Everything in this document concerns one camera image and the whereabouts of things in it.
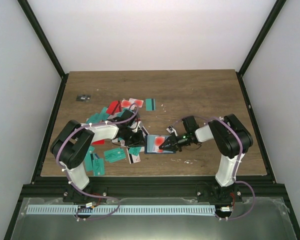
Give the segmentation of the white red circle card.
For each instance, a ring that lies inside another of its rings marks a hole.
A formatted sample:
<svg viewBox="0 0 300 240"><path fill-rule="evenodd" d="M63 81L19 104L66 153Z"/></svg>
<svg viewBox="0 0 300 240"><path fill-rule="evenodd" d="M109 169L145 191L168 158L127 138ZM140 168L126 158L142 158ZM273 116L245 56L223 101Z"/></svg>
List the white red circle card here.
<svg viewBox="0 0 300 240"><path fill-rule="evenodd" d="M150 134L146 139L146 153L148 154L165 154L168 152L163 152L159 149L159 146L165 141L167 136L164 135L153 135Z"/></svg>

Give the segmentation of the blue card holder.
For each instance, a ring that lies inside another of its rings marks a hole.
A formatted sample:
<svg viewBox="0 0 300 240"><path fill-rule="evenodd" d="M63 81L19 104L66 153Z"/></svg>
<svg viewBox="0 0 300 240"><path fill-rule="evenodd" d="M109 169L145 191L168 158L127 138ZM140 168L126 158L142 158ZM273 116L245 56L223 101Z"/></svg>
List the blue card holder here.
<svg viewBox="0 0 300 240"><path fill-rule="evenodd" d="M175 154L176 151L160 149L168 135L148 134L145 137L145 154Z"/></svg>

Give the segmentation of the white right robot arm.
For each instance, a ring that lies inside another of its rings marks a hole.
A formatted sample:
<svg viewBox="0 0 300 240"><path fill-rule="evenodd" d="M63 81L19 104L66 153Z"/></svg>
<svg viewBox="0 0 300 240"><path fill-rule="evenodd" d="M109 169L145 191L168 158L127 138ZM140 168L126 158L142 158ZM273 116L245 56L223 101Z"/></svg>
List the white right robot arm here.
<svg viewBox="0 0 300 240"><path fill-rule="evenodd" d="M229 186L237 179L237 172L243 157L253 145L253 137L235 114L224 117L214 117L200 127L193 115L181 119L185 129L183 135L179 135L173 126L168 127L170 136L165 139L158 150L176 152L191 144L214 140L221 154L218 171L215 180L218 185L212 188L213 198L219 202L230 196Z"/></svg>

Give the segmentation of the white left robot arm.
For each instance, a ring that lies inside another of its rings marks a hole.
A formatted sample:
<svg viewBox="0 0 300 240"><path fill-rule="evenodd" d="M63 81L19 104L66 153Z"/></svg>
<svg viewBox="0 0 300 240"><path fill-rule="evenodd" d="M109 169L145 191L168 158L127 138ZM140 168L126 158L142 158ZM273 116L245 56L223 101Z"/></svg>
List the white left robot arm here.
<svg viewBox="0 0 300 240"><path fill-rule="evenodd" d="M91 144L121 138L129 147L143 147L143 132L133 126L138 119L137 111L125 109L120 116L98 123L70 120L52 142L50 152L66 172L68 183L76 188L74 195L79 201L87 202L92 196L92 189L87 186L90 180L83 164Z"/></svg>

